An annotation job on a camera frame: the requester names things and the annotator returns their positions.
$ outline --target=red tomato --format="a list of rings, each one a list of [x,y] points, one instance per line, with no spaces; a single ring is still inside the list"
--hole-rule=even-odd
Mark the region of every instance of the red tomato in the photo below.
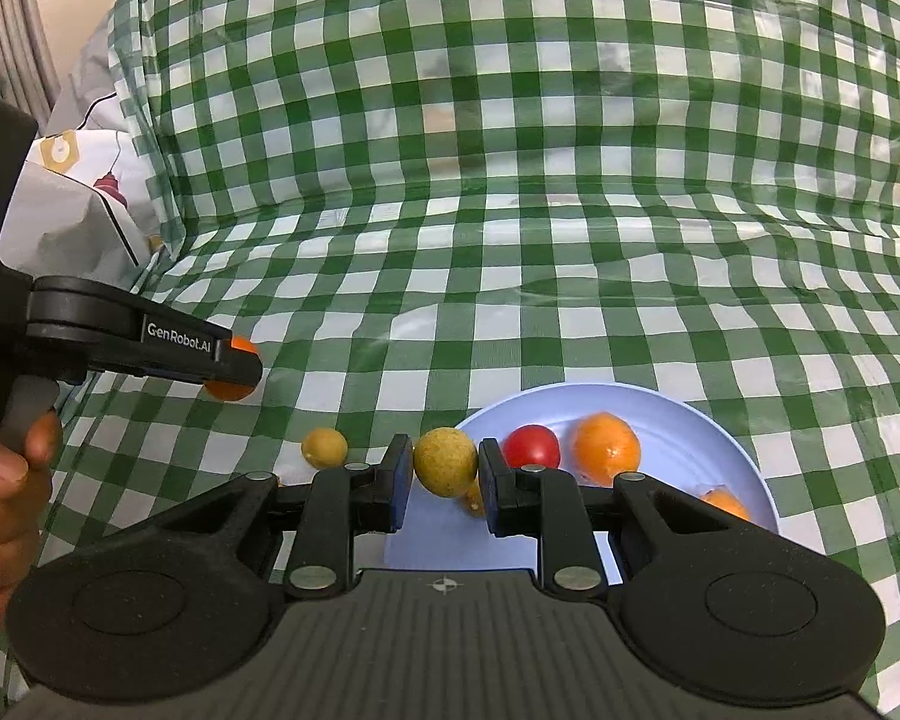
[[[503,446],[506,464],[512,469],[523,466],[560,466],[560,444],[554,432],[543,425],[524,425],[506,437]]]

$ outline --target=plate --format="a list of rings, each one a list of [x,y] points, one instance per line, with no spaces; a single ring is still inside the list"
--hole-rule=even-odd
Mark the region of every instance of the plate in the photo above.
[[[766,483],[743,447],[720,425],[685,403],[652,389],[615,383],[563,383],[519,392],[458,424],[474,442],[498,442],[521,425],[546,425],[560,442],[562,470],[578,473],[570,449],[573,427],[591,413],[626,420],[640,440],[640,470],[686,493],[699,495],[723,485],[746,506],[752,521],[780,532],[779,515]],[[607,579],[619,583],[607,534],[597,533]],[[471,517],[460,501],[438,498],[413,480],[403,528],[386,538],[389,568],[487,570],[535,568],[536,539],[495,538],[487,522]]]

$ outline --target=gray curtain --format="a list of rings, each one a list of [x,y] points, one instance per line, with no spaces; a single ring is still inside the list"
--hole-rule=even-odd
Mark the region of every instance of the gray curtain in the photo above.
[[[4,100],[43,131],[60,89],[36,0],[0,0],[0,77]]]

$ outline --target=metal screw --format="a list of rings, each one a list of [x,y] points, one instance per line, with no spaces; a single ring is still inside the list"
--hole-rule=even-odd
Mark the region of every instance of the metal screw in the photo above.
[[[600,574],[582,565],[568,565],[554,574],[554,581],[564,590],[592,590],[600,584]]]
[[[290,584],[301,590],[325,590],[337,580],[337,572],[325,565],[301,565],[290,572]]]

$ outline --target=plate rim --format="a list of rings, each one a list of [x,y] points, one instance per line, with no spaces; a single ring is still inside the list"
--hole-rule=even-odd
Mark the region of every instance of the plate rim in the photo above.
[[[738,440],[736,440],[734,437],[732,437],[732,435],[730,435],[730,433],[728,433],[727,430],[724,427],[722,427],[722,425],[720,423],[718,423],[714,418],[711,418],[711,416],[706,415],[700,409],[695,409],[689,403],[686,403],[682,400],[677,400],[675,398],[670,397],[669,395],[663,394],[663,392],[659,391],[658,389],[651,389],[648,386],[640,386],[638,384],[626,384],[626,382],[580,381],[580,382],[552,382],[552,384],[541,384],[539,386],[532,386],[530,389],[521,389],[519,392],[515,392],[514,394],[508,395],[494,403],[491,403],[489,406],[485,406],[484,408],[481,408],[480,410],[476,410],[474,413],[471,413],[471,415],[469,415],[466,419],[464,419],[463,421],[458,423],[457,429],[463,430],[463,432],[466,432],[466,425],[468,423],[470,423],[471,421],[475,420],[478,416],[482,415],[484,412],[488,412],[491,409],[495,409],[497,406],[501,406],[506,402],[514,400],[515,398],[519,398],[521,395],[524,395],[527,392],[535,392],[535,391],[539,391],[540,389],[558,389],[558,388],[562,388],[563,386],[619,386],[620,388],[623,388],[623,389],[639,389],[639,391],[648,392],[651,395],[656,395],[658,397],[663,398],[664,400],[668,400],[671,403],[678,405],[679,407],[687,409],[689,412],[692,412],[694,415],[696,415],[699,418],[702,418],[704,421],[708,422],[711,427],[716,428],[717,431],[733,445],[733,447],[737,450],[737,452],[739,452],[740,455],[742,455],[746,459],[746,463],[748,464],[749,469],[754,474],[754,476],[756,476],[757,480],[760,483],[760,487],[763,488],[763,493],[764,493],[765,497],[770,502],[770,511],[773,513],[773,525],[775,525],[776,534],[778,536],[783,536],[781,523],[780,523],[780,512],[778,511],[778,508],[776,507],[776,501],[773,499],[773,493],[770,492],[770,487],[767,485],[767,480],[764,479],[763,474],[760,473],[760,467],[756,464],[756,461],[754,461],[754,458],[751,458],[751,456],[749,456],[749,453],[744,449],[744,447],[742,447],[740,445],[740,442],[738,442]]]

